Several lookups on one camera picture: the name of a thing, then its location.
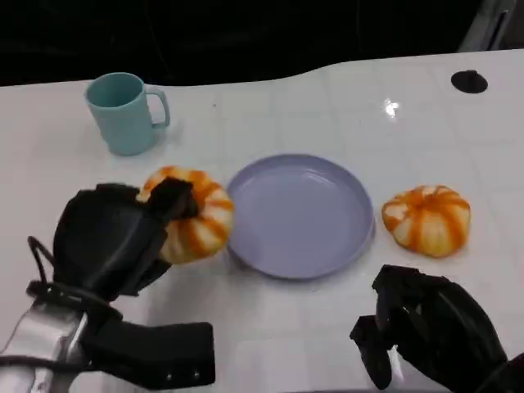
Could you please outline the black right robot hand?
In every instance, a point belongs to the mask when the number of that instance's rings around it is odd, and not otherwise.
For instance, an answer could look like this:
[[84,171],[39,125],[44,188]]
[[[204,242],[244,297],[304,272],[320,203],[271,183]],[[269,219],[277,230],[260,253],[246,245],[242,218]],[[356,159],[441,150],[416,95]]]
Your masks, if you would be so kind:
[[474,392],[508,357],[480,305],[455,282],[385,264],[372,284],[376,312],[350,333],[375,386],[392,381],[389,351],[452,392]]

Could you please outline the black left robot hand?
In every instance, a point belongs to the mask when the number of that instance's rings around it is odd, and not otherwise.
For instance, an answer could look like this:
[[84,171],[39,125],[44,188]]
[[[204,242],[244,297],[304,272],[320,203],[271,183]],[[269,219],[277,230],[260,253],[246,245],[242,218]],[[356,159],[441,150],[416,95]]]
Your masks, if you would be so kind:
[[53,280],[107,302],[137,296],[170,267],[160,251],[167,226],[194,218],[193,186],[166,178],[145,202],[122,183],[83,189],[68,201],[53,238]]

